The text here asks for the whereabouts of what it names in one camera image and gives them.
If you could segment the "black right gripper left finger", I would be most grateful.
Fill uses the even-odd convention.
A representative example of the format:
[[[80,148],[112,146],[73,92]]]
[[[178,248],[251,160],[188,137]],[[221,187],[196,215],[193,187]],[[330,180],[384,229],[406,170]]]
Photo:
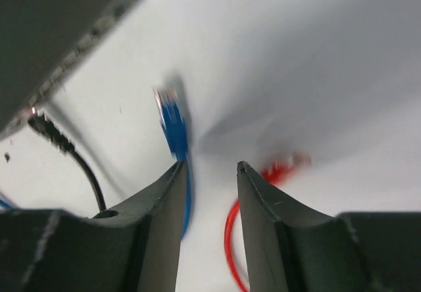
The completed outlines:
[[[1,213],[2,291],[173,291],[187,166],[93,218],[61,209]]]

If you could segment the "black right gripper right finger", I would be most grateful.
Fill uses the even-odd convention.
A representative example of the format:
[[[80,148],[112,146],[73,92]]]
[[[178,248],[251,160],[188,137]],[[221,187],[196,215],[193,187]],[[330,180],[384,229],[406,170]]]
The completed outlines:
[[[247,162],[237,190],[252,291],[419,291],[420,213],[328,216]]]

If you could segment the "black network switch box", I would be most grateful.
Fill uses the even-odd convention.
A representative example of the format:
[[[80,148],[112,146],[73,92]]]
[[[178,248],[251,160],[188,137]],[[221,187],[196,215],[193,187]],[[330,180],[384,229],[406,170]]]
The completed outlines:
[[[1,138],[20,131],[139,0],[1,0]]]

